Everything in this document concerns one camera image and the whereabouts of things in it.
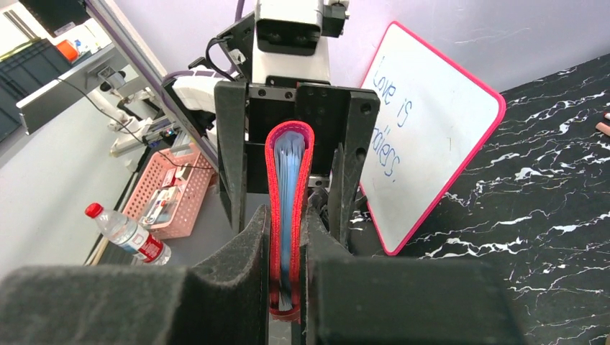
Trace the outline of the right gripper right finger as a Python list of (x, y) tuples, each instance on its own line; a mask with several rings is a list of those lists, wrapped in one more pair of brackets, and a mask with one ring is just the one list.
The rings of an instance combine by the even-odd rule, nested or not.
[(525, 344), (493, 268), (356, 257), (309, 209), (301, 227), (302, 344)]

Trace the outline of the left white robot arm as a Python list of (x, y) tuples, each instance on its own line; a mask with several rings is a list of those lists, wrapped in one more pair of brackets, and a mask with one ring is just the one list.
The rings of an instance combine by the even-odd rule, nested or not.
[(209, 41), (237, 68), (221, 72), (208, 55), (183, 75), (165, 83), (178, 113), (191, 122), (204, 116), (211, 157), (220, 174), (221, 200), (234, 230), (244, 223), (245, 197), (268, 193), (264, 145), (271, 131), (290, 121), (314, 132), (313, 157), (306, 189), (329, 189), (330, 234), (348, 238), (370, 136), (380, 110), (377, 95), (367, 89), (333, 86), (329, 76), (328, 40), (339, 37), (349, 15), (344, 4), (261, 4)]

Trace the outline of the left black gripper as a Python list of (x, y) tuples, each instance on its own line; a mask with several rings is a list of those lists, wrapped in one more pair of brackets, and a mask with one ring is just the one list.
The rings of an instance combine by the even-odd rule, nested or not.
[(220, 81), (214, 88), (219, 155), (219, 194), (234, 233), (244, 229), (246, 187), (268, 193), (276, 169), (276, 142), (291, 132), (305, 144), (311, 176), (332, 176), (330, 234), (347, 246), (355, 196), (380, 108), (372, 90), (315, 83), (295, 89), (248, 87), (249, 139), (245, 144), (247, 84)]

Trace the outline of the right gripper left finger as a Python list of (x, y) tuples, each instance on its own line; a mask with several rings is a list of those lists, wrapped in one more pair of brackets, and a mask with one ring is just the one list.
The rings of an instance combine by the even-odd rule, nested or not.
[(270, 208), (189, 266), (25, 267), (1, 282), (3, 344), (266, 344)]

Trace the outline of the red card holder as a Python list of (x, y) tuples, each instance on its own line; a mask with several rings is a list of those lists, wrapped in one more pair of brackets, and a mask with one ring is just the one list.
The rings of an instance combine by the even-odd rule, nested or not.
[(301, 321), (301, 219), (314, 151), (314, 131), (303, 121), (274, 127), (265, 141), (270, 196), (270, 313), (285, 322)]

